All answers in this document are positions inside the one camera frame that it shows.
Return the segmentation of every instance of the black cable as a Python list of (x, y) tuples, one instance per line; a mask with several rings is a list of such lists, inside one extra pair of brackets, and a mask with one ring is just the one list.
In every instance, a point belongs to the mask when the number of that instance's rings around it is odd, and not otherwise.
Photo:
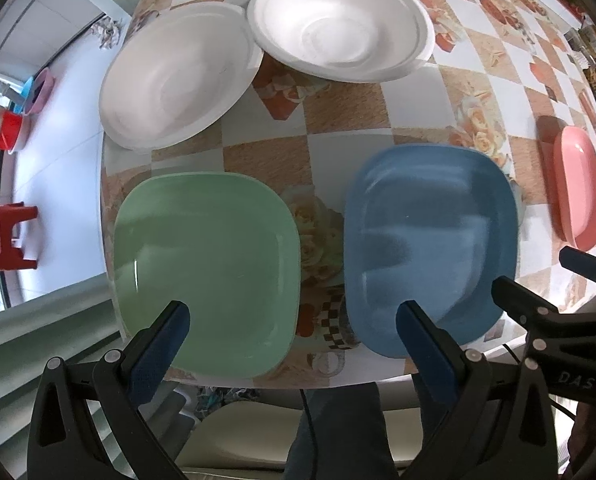
[(502, 346), (504, 346), (505, 347), (505, 350), (507, 350), (507, 352), (509, 352), (511, 354), (511, 357), (513, 357), (516, 360), (516, 362), (518, 364), (520, 364), (520, 359), (518, 359), (518, 356), (516, 354), (514, 354), (514, 351), (511, 348), (509, 348), (508, 345), (506, 345), (504, 343), (503, 343)]
[[(509, 352), (511, 354), (511, 357), (513, 357), (516, 360), (516, 362), (518, 364), (520, 364), (520, 359), (518, 359), (518, 356), (516, 354), (514, 354), (513, 350), (511, 348), (509, 348), (509, 346), (507, 346), (504, 343), (503, 343), (503, 346), (505, 347), (505, 350), (507, 350), (507, 352)], [(549, 399), (549, 402), (554, 408), (556, 408), (561, 413), (564, 413), (565, 415), (567, 415), (571, 420), (576, 420), (576, 416), (573, 413), (571, 413), (567, 408), (565, 408), (564, 406), (561, 406), (558, 402), (556, 402), (553, 399)]]
[(309, 406), (307, 405), (307, 397), (305, 397), (303, 389), (300, 390), (300, 396), (302, 397), (302, 406), (304, 408), (304, 414), (307, 416), (309, 432), (312, 434), (313, 463), (312, 474), (309, 476), (309, 478), (310, 480), (316, 480), (316, 474), (318, 473), (318, 443), (316, 442), (316, 431), (313, 429), (312, 413), (309, 411)]
[(571, 420), (576, 420), (576, 416), (573, 413), (571, 413), (567, 408), (565, 408), (553, 399), (550, 399), (550, 401), (552, 403), (552, 406), (556, 408), (558, 411), (567, 415)]

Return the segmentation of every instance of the tablecloth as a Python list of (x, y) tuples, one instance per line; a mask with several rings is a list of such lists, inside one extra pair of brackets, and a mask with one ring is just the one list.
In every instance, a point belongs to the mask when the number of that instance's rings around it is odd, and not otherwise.
[[(170, 9), (202, 1), (246, 6), (249, 0), (140, 0), (126, 41)], [(124, 150), (105, 136), (102, 226), (110, 277), (114, 221), (137, 184), (181, 171), (243, 173), (277, 192), (296, 219), (301, 310), (308, 308), (315, 320), (342, 283), (342, 213), (354, 174), (373, 154), (395, 144), (442, 142), (489, 155), (520, 185), (526, 209), (517, 281), (562, 311), (573, 311), (594, 295), (595, 283), (558, 264), (564, 242), (553, 143), (562, 126), (572, 124), (588, 131), (596, 149), (596, 107), (550, 18), (553, 13), (537, 0), (420, 1), (434, 23), (436, 46), (429, 63), (405, 78), (382, 84), (329, 82), (265, 54), (251, 87), (200, 134), (147, 154)], [(523, 333), (503, 315), (469, 346), (487, 351)], [(415, 370), (408, 359), (385, 358), (362, 345), (323, 352), (305, 349), (300, 339), (262, 377), (195, 377), (172, 368), (167, 378), (215, 386), (319, 388)]]

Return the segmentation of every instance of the red stool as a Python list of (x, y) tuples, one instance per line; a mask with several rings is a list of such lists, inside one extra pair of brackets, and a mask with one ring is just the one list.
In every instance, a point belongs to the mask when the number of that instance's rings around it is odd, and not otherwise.
[(25, 260), (21, 249), (11, 244), (14, 225), (38, 217), (38, 208), (23, 202), (0, 205), (0, 270), (36, 269), (37, 260)]

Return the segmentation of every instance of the screw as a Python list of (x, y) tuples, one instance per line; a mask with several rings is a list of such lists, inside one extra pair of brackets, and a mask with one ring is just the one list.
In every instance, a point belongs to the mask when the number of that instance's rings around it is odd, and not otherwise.
[(472, 363), (477, 363), (482, 359), (482, 354), (473, 348), (469, 348), (464, 353), (465, 357)]
[(534, 342), (532, 343), (532, 346), (536, 350), (542, 351), (545, 348), (547, 348), (547, 343), (544, 341), (544, 339), (534, 339)]
[(120, 359), (120, 350), (110, 350), (105, 354), (105, 361), (108, 363), (115, 363)]
[(528, 357), (527, 359), (524, 360), (524, 365), (527, 368), (529, 368), (530, 370), (538, 369), (538, 363), (536, 361), (534, 361), (533, 359), (531, 359), (530, 357)]
[(60, 366), (61, 361), (62, 360), (59, 357), (52, 357), (49, 359), (49, 361), (47, 361), (47, 368), (50, 370), (56, 370), (56, 368)]

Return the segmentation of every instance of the white tile floor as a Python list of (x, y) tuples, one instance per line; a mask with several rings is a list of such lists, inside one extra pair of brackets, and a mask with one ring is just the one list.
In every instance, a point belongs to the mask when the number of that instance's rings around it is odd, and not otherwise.
[(119, 49), (100, 50), (97, 38), (86, 35), (50, 67), (56, 85), (14, 160), (11, 201), (40, 211), (20, 231), (25, 258), (36, 258), (38, 268), (8, 272), (12, 304), (105, 272), (98, 94)]

